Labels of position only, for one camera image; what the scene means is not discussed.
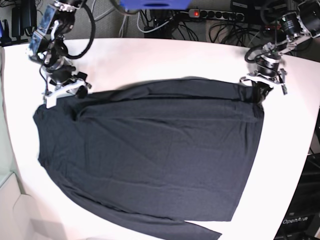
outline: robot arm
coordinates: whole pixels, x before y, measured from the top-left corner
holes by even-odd
[[[279,70],[282,55],[294,50],[299,44],[320,36],[320,2],[318,0],[302,2],[298,5],[297,11],[290,11],[276,19],[275,29],[278,28],[278,22],[282,34],[277,37],[277,30],[275,30],[274,42],[255,46],[245,55],[245,61],[256,64],[257,70],[242,77],[240,82],[250,80],[269,85],[271,89],[281,86],[283,94],[286,95],[287,73],[283,68]],[[250,55],[255,51],[260,53],[250,59]]]
[[[86,82],[85,73],[73,74],[76,68],[70,61],[84,56],[95,37],[96,25],[86,1],[55,0],[47,6],[37,30],[32,34],[28,56],[31,61],[40,64],[40,74],[46,82],[44,101],[47,108],[55,106],[57,97],[66,93],[83,98],[91,87]],[[72,56],[64,44],[64,36],[73,29],[75,13],[80,8],[84,8],[89,16],[91,35],[85,50],[78,56]],[[55,86],[53,92],[48,90],[48,83]]]

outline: power strip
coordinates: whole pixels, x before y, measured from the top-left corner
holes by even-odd
[[[189,17],[193,19],[208,19],[208,20],[225,20],[244,22],[245,15],[240,12],[232,11],[217,11],[217,10],[204,10],[204,9],[189,9],[186,11]]]

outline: blue object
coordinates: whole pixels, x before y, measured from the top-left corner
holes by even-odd
[[[122,0],[121,3],[131,9],[175,9],[188,8],[191,0]]]

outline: white table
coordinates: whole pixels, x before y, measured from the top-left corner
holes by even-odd
[[[67,45],[71,53],[77,54],[87,42],[71,40]],[[42,219],[63,224],[68,240],[99,235],[112,240],[155,239],[116,226],[77,206],[40,166],[33,114],[42,104],[45,85],[39,65],[28,60],[25,48],[20,45],[5,49],[4,98],[22,184],[37,201]],[[237,83],[248,73],[245,52],[246,48],[204,42],[96,39],[75,65],[88,74],[95,92],[189,76]],[[221,240],[256,240],[257,236],[272,240],[299,181],[320,105],[320,63],[291,56],[283,59],[288,95],[278,88],[263,102],[265,119],[259,148],[232,221],[198,222],[221,232]]]

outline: dark gray fabric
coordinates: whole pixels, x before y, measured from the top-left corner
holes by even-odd
[[[205,80],[158,81],[34,115],[39,162],[75,203],[166,240],[216,240],[184,221],[230,221],[254,162],[259,90]]]

